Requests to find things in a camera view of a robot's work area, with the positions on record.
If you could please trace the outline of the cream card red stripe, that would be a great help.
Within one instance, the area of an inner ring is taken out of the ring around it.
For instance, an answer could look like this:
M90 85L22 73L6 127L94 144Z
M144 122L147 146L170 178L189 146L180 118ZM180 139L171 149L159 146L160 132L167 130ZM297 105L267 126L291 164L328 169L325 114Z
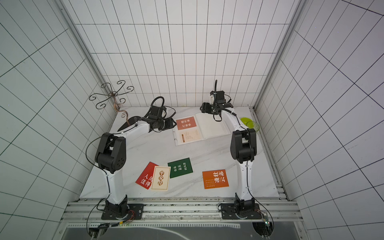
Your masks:
M188 144L197 142L202 139L202 135L198 129L182 130L180 132L180 143Z

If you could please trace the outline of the green card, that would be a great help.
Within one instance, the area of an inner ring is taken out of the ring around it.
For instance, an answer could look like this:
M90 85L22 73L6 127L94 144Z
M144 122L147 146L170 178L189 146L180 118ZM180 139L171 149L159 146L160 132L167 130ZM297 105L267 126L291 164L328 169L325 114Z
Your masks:
M168 163L171 168L170 178L176 178L193 172L190 158L185 158Z

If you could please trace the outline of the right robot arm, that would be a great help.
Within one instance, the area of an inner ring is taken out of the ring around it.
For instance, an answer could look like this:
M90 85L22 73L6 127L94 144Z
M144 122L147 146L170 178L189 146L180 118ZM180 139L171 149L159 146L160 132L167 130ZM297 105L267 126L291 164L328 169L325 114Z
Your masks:
M256 209L252 194L251 170L257 155L257 133L246 127L235 113L233 105L225 99L224 91L210 92L210 101L203 103L200 110L203 114L219 116L232 131L230 153L238 167L238 190L235 193L235 210L237 215L252 212Z

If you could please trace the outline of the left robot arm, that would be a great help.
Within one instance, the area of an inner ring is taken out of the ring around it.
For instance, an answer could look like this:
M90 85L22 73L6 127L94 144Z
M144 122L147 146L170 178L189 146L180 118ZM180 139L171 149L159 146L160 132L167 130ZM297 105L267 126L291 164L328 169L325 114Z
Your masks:
M127 206L127 195L123 190L122 168L127 160L127 144L151 132L173 129L177 123L168 116L168 106L150 107L143 117L129 119L131 125L117 133L104 133L100 137L95 155L98 168L105 172L109 195L106 207L115 212Z

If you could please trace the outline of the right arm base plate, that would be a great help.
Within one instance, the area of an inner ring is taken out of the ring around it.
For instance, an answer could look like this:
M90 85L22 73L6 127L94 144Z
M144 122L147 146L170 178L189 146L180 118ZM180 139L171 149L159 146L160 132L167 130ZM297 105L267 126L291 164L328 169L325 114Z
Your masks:
M235 204L224 204L218 205L218 210L223 220L261 220L263 217L260 213L258 204L246 204L245 208L242 209Z

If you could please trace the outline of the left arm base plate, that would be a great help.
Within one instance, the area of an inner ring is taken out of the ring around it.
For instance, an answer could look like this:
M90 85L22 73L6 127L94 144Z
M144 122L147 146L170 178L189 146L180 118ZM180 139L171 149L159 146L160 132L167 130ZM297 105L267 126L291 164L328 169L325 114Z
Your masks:
M144 204L122 204L121 206L110 205L103 210L102 220L141 220L144 211Z

